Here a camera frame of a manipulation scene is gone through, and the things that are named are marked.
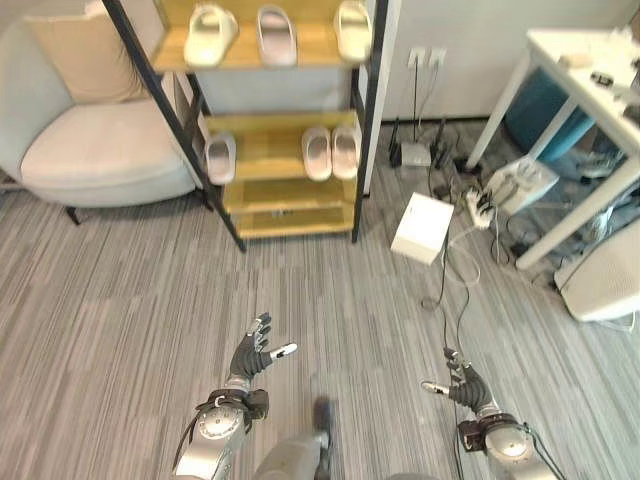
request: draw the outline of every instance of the shoe rack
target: shoe rack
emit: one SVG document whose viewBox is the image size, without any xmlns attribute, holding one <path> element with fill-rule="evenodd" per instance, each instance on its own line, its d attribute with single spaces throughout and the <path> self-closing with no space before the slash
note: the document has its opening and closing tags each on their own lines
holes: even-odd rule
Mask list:
<svg viewBox="0 0 640 480">
<path fill-rule="evenodd" d="M 265 3 L 280 6 L 291 18 L 297 34 L 298 62 L 294 67 L 338 67 L 351 70 L 351 102 L 345 111 L 259 115 L 211 115 L 194 71 L 183 58 L 189 19 L 198 0 L 156 0 L 165 35 L 147 58 L 119 0 L 103 0 L 147 88 L 165 115 L 191 166 L 203 183 L 203 191 L 223 219 L 227 229 L 245 251 L 245 240 L 288 235 L 351 232 L 358 238 L 380 58 L 388 0 L 377 0 L 372 18 L 373 44 L 367 63 L 347 63 L 338 54 L 333 27 L 340 0 L 217 0 L 229 9 L 239 24 L 239 34 L 216 69 L 262 69 L 256 36 L 256 14 Z M 368 74 L 363 102 L 358 89 L 361 67 Z M 191 117 L 181 122 L 159 88 L 163 74 L 187 74 L 194 91 Z M 195 118 L 205 114 L 213 134 L 231 131 L 236 140 L 236 175 L 224 188 L 209 183 L 202 152 L 194 147 Z M 331 177 L 314 182 L 306 177 L 301 138 L 312 126 L 359 123 L 362 131 L 361 158 L 357 178 L 342 181 Z"/>
</svg>

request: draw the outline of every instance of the table leg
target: table leg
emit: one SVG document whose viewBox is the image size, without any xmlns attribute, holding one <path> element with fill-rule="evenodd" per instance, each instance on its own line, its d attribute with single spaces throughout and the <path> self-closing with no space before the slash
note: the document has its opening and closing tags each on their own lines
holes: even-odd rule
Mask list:
<svg viewBox="0 0 640 480">
<path fill-rule="evenodd" d="M 531 54 L 529 53 L 529 50 L 527 50 L 525 52 L 525 55 L 520 59 L 520 62 L 518 62 L 518 65 L 511 74 L 509 83 L 507 83 L 507 86 L 502 92 L 498 103 L 493 109 L 493 112 L 491 113 L 491 116 L 487 121 L 487 125 L 482 131 L 482 135 L 480 135 L 476 146 L 473 147 L 473 151 L 471 152 L 471 155 L 469 155 L 469 159 L 467 160 L 467 164 L 465 166 L 467 170 L 473 169 L 480 161 L 480 157 L 486 150 L 487 145 L 489 145 L 493 134 L 498 129 L 498 126 L 502 121 L 502 117 L 504 117 L 504 114 L 507 113 L 507 109 L 509 108 L 509 105 L 511 105 L 511 101 L 516 96 L 518 88 L 520 88 L 520 85 L 522 84 L 522 81 L 524 80 L 524 77 L 529 70 L 530 64 Z"/>
<path fill-rule="evenodd" d="M 638 178 L 640 178 L 640 157 L 630 157 L 580 205 L 518 258 L 516 267 L 523 270 L 532 266 L 613 202 Z"/>
<path fill-rule="evenodd" d="M 560 127 L 564 125 L 564 122 L 567 121 L 577 106 L 578 104 L 571 97 L 564 102 L 564 105 L 560 107 L 560 110 L 558 110 L 558 113 L 553 117 L 551 123 L 547 125 L 547 128 L 544 129 L 542 135 L 540 135 L 538 140 L 536 140 L 536 143 L 529 150 L 529 157 L 537 159 L 540 156 L 542 151 L 547 145 L 549 145 L 549 142 L 551 142 L 555 134 L 560 130 Z"/>
</svg>

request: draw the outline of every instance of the power strip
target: power strip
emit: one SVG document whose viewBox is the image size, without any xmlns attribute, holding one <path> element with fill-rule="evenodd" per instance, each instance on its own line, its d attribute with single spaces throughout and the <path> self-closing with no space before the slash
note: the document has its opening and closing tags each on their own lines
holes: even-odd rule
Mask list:
<svg viewBox="0 0 640 480">
<path fill-rule="evenodd" d="M 486 230 L 491 225 L 495 210 L 491 208 L 487 212 L 479 213 L 477 205 L 480 197 L 482 197 L 482 192 L 468 190 L 464 195 L 464 200 L 467 203 L 467 210 L 469 211 L 473 225 L 480 230 Z"/>
</svg>

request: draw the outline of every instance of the baseboard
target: baseboard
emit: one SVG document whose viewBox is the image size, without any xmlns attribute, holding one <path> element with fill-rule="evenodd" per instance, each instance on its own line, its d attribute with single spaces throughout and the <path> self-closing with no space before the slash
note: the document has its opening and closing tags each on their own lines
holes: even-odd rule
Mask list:
<svg viewBox="0 0 640 480">
<path fill-rule="evenodd" d="M 477 117 L 446 117 L 447 122 L 486 122 L 489 119 L 488 115 L 481 115 Z M 442 121 L 442 118 L 423 118 L 421 120 L 422 123 L 426 124 L 437 124 Z M 382 125 L 393 125 L 396 123 L 394 119 L 384 119 L 382 120 Z M 413 123 L 412 118 L 401 118 L 398 120 L 400 125 L 411 125 Z"/>
</svg>

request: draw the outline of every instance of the white table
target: white table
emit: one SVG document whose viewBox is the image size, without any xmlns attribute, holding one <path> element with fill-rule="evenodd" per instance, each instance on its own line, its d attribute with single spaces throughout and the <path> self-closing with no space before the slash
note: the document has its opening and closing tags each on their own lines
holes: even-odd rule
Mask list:
<svg viewBox="0 0 640 480">
<path fill-rule="evenodd" d="M 584 69 L 567 69 L 558 63 L 561 55 L 573 53 L 589 54 L 593 59 L 593 65 Z M 619 87 L 631 85 L 635 76 L 631 61 L 638 57 L 640 45 L 627 40 L 617 32 L 530 30 L 527 33 L 527 51 L 489 117 L 466 167 L 471 169 L 480 161 L 532 64 L 542 67 L 564 89 L 569 99 L 531 148 L 531 156 L 537 158 L 540 155 L 579 105 L 609 138 L 627 153 L 628 159 L 589 197 L 518 258 L 518 268 L 529 268 L 640 178 L 640 128 L 622 116 L 627 100 L 615 98 L 615 93 L 620 91 Z M 607 89 L 596 85 L 590 79 L 593 71 L 611 75 L 615 81 L 614 88 Z"/>
</svg>

